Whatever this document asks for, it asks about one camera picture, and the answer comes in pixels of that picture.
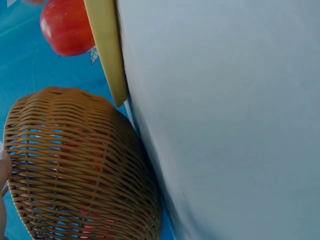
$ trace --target finger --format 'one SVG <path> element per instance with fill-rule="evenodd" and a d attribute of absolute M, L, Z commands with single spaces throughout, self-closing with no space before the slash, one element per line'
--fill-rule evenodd
<path fill-rule="evenodd" d="M 0 190 L 12 174 L 12 161 L 6 151 L 0 152 Z"/>

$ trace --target woven basket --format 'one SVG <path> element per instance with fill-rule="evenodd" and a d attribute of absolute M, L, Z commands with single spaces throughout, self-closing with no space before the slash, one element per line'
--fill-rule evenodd
<path fill-rule="evenodd" d="M 8 187 L 33 239 L 157 240 L 157 185 L 130 122 L 103 97 L 48 87 L 4 127 Z"/>

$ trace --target red object inside basket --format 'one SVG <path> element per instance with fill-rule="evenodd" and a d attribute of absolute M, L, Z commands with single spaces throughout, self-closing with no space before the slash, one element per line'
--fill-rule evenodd
<path fill-rule="evenodd" d="M 88 212 L 85 211 L 85 210 L 80 210 L 80 212 L 81 212 L 83 215 L 88 215 L 88 216 L 92 216 L 92 217 L 99 217 L 98 214 L 95 214 L 95 213 L 90 213 L 90 214 L 88 214 Z M 106 219 L 105 221 L 106 221 L 106 222 L 111 222 L 111 223 L 114 223 L 114 222 L 115 222 L 115 221 L 113 221 L 113 220 L 107 220 L 107 219 Z M 90 234 L 90 233 L 92 233 L 92 231 L 89 231 L 89 230 L 95 229 L 94 226 L 89 226 L 89 225 L 85 225 L 84 228 L 85 228 L 85 229 L 88 229 L 88 231 L 83 231 L 84 234 Z M 112 232 L 112 231 L 107 231 L 107 230 L 101 230 L 101 231 L 99 231 L 99 232 L 100 232 L 100 233 L 104 233 L 104 234 L 116 235 L 114 232 Z M 95 236 L 95 237 L 101 238 L 101 239 L 108 239 L 108 240 L 113 240 L 113 239 L 114 239 L 114 238 L 111 237 L 111 236 L 103 236 L 103 235 L 97 235 L 97 236 Z M 81 236 L 80 238 L 81 238 L 81 239 L 88 239 L 87 236 Z"/>

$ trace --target white surface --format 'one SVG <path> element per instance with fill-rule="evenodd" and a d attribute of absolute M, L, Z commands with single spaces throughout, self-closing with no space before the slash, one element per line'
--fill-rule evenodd
<path fill-rule="evenodd" d="M 179 240 L 318 240 L 320 1 L 120 0 Z"/>
<path fill-rule="evenodd" d="M 17 0 L 6 0 L 6 6 L 9 8 L 12 4 L 14 4 Z"/>

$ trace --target basket weave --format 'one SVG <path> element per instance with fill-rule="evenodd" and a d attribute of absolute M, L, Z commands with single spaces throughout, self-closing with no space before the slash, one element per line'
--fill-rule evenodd
<path fill-rule="evenodd" d="M 4 128 L 8 181 L 33 239 L 157 240 L 161 204 L 130 122 L 103 97 L 48 87 Z"/>

